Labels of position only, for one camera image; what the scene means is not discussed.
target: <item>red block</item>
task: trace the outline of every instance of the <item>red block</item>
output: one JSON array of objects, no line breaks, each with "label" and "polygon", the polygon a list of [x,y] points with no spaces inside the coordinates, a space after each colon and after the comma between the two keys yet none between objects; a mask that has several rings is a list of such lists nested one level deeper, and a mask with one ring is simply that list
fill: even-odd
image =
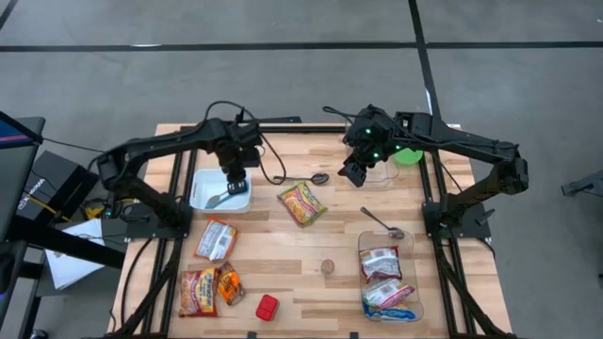
[{"label": "red block", "polygon": [[269,295],[264,295],[257,306],[255,316],[262,320],[271,321],[274,318],[276,309],[279,307],[279,300]]}]

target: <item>wooden table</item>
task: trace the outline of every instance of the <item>wooden table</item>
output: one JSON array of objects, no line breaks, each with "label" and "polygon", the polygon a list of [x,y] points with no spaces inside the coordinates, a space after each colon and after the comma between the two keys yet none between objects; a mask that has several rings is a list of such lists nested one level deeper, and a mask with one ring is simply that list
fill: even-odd
[{"label": "wooden table", "polygon": [[[180,124],[160,124],[158,135],[179,129]],[[425,235],[420,204],[424,201],[418,166],[400,168],[396,179],[383,186],[355,188],[336,172],[346,157],[345,146],[338,134],[266,134],[277,153],[283,158],[289,175],[310,175],[315,172],[331,174],[325,186],[311,186],[318,199],[329,211],[312,226],[297,226],[275,196],[288,186],[272,186],[260,169],[251,169],[252,208],[240,215],[219,215],[237,227],[240,235],[230,255],[230,262],[241,276],[247,296],[236,306],[228,306],[217,296],[219,317],[180,318],[180,274],[171,310],[170,338],[245,337],[256,331],[259,337],[344,337],[357,331],[361,338],[405,337],[446,338],[446,318],[442,306],[440,284],[433,256],[432,242]],[[441,153],[441,157],[461,186],[474,183],[467,158]],[[179,181],[183,190],[187,154]],[[198,152],[197,169],[218,167],[215,155]],[[268,151],[263,157],[269,175],[281,175],[281,169]],[[173,156],[152,160],[145,180],[159,191],[167,191]],[[434,197],[438,197],[433,165],[428,157]],[[455,192],[447,178],[448,191]],[[358,235],[364,231],[380,231],[382,226],[363,215],[365,206],[390,226],[415,235],[415,265],[418,293],[425,309],[424,317],[408,324],[382,324],[367,320],[361,309],[357,246]],[[179,271],[210,266],[204,259],[193,257],[204,232],[207,217],[196,213],[191,232],[184,242]],[[125,275],[144,240],[129,244],[122,278],[113,306],[120,318],[121,295]],[[492,253],[473,239],[459,240],[468,288],[483,310],[504,331],[510,331],[509,318]],[[128,287],[127,315],[132,314],[147,293],[153,270],[157,240],[154,240],[135,267]],[[166,258],[171,252],[168,245]],[[334,261],[335,270],[324,277],[320,264]],[[153,330],[158,331],[164,302],[164,292],[157,298]],[[255,308],[264,294],[280,300],[276,317],[264,322],[255,317]],[[453,292],[459,331],[464,329],[461,307]]]}]

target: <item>snack bag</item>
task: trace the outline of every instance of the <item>snack bag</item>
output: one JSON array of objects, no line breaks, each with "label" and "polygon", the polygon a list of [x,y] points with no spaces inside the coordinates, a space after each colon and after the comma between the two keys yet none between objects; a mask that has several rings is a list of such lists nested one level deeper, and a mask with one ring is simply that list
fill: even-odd
[{"label": "snack bag", "polygon": [[178,316],[218,316],[214,294],[216,269],[182,272]]},{"label": "snack bag", "polygon": [[393,306],[411,293],[415,288],[398,279],[386,279],[365,286],[362,291],[363,301],[377,310]]},{"label": "snack bag", "polygon": [[211,262],[224,259],[233,249],[236,235],[233,226],[210,218],[194,255]]},{"label": "snack bag", "polygon": [[401,321],[401,320],[415,320],[416,315],[411,311],[403,301],[390,306],[388,308],[378,310],[375,307],[368,306],[364,301],[362,303],[363,311],[365,316],[370,320],[384,321]]},{"label": "snack bag", "polygon": [[237,304],[245,297],[245,289],[241,280],[230,263],[225,263],[219,269],[218,293],[224,298],[229,306]]},{"label": "snack bag", "polygon": [[360,251],[362,273],[367,283],[374,278],[402,279],[399,269],[398,246]]},{"label": "snack bag", "polygon": [[327,211],[327,207],[317,200],[305,182],[292,186],[276,197],[285,204],[291,217],[302,227],[311,225]]}]

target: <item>monitor screen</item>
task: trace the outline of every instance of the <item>monitor screen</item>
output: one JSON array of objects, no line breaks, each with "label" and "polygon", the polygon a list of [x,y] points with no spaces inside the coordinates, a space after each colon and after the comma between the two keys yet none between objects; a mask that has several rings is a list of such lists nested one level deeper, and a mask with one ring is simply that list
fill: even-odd
[{"label": "monitor screen", "polygon": [[27,146],[34,141],[41,142],[41,136],[0,111],[0,149]]}]

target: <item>black box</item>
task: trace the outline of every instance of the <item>black box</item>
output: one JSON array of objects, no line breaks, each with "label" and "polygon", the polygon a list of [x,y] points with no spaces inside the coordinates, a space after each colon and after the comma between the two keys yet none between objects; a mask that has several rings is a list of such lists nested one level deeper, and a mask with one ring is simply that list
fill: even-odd
[{"label": "black box", "polygon": [[[82,166],[48,151],[42,153],[31,168],[24,191],[70,218],[86,199],[98,175]],[[34,220],[40,226],[49,224],[53,213],[23,194],[17,215]]]}]

